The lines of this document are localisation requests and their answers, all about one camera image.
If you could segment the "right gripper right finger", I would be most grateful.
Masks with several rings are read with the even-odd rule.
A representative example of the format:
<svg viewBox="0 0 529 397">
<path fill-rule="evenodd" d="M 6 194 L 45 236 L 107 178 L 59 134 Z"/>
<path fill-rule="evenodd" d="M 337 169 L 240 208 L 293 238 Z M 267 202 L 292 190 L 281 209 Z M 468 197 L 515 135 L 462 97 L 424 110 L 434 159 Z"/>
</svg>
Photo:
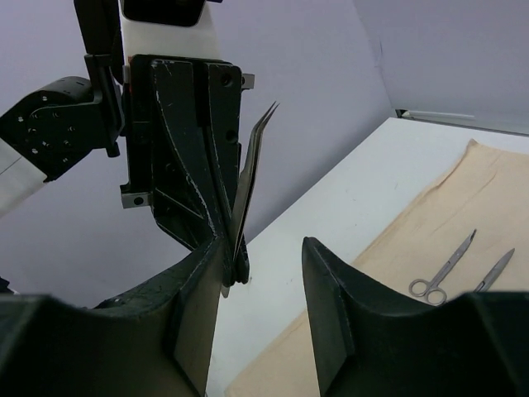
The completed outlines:
<svg viewBox="0 0 529 397">
<path fill-rule="evenodd" d="M 439 307 L 303 241 L 303 284 L 323 396 L 525 396 L 528 296 L 466 293 Z"/>
</svg>

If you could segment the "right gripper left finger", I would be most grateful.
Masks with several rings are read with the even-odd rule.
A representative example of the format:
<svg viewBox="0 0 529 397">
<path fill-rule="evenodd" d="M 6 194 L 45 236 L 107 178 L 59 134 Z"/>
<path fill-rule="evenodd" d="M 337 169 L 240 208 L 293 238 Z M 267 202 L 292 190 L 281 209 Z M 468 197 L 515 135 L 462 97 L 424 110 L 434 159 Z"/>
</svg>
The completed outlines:
<svg viewBox="0 0 529 397">
<path fill-rule="evenodd" d="M 204 395 L 223 259 L 214 238 L 93 309 L 3 295 L 2 395 Z"/>
</svg>

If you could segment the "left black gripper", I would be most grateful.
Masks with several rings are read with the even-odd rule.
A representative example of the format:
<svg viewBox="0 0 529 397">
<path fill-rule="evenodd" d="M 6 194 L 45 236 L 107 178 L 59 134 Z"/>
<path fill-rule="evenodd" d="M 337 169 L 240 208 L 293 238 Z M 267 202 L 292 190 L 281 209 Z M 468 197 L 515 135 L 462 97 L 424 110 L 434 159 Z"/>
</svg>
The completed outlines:
<svg viewBox="0 0 529 397">
<path fill-rule="evenodd" d="M 224 286 L 245 280 L 248 270 L 241 257 L 233 258 L 229 233 L 245 82 L 231 63 L 137 55 L 123 95 L 125 193 L 146 195 L 160 229 L 190 251 L 209 238 L 220 240 Z"/>
</svg>

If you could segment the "curved tip silver tweezers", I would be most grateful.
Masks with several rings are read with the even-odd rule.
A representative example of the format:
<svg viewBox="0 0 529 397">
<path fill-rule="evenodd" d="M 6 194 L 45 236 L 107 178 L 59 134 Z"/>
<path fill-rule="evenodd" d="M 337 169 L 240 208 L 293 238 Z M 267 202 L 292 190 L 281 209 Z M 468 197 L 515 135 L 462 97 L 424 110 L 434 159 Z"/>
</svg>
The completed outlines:
<svg viewBox="0 0 529 397">
<path fill-rule="evenodd" d="M 263 134 L 278 106 L 279 102 L 274 101 L 251 130 L 245 164 L 243 170 L 239 173 L 237 181 L 236 197 L 231 210 L 231 218 L 228 227 L 222 229 L 224 236 L 228 240 L 228 247 L 231 249 L 231 261 L 234 264 L 242 245 L 245 221 L 255 188 Z"/>
</svg>

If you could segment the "surgical scissors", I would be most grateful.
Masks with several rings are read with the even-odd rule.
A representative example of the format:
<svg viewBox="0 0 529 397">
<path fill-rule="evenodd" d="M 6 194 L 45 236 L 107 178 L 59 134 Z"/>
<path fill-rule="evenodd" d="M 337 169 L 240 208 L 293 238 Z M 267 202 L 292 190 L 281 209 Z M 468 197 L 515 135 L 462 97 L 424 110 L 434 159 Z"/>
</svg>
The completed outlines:
<svg viewBox="0 0 529 397">
<path fill-rule="evenodd" d="M 439 306 L 446 302 L 447 293 L 440 287 L 441 282 L 454 269 L 472 244 L 477 230 L 474 229 L 454 251 L 446 263 L 437 271 L 431 280 L 415 279 L 408 286 L 408 293 L 413 298 L 423 299 L 426 303 Z"/>
</svg>

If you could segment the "beige cloth wrap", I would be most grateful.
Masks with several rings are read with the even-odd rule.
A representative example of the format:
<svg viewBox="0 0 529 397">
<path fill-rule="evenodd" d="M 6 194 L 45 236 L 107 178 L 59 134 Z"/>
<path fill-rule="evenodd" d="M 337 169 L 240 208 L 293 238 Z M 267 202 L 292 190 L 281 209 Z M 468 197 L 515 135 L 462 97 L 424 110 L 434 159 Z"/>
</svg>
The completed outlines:
<svg viewBox="0 0 529 397">
<path fill-rule="evenodd" d="M 477 232 L 442 287 L 469 290 L 506 251 L 514 256 L 494 291 L 528 290 L 528 156 L 471 140 L 353 260 L 353 267 L 404 293 L 434 275 L 457 242 Z M 228 386 L 228 396 L 318 396 L 309 317 L 300 314 Z"/>
</svg>

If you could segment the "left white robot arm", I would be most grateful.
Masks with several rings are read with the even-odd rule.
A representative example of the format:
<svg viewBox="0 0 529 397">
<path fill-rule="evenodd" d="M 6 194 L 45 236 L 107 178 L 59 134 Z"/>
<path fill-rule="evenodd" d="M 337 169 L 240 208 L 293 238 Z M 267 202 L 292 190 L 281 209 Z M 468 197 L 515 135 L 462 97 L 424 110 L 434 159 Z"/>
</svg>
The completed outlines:
<svg viewBox="0 0 529 397">
<path fill-rule="evenodd" d="M 222 283 L 246 283 L 239 121 L 255 78 L 221 58 L 208 2 L 77 1 L 74 8 L 88 77 L 58 79 L 6 111 L 2 147 L 46 184 L 97 149 L 119 156 L 123 136 L 123 206 L 150 207 L 189 250 L 221 237 Z"/>
</svg>

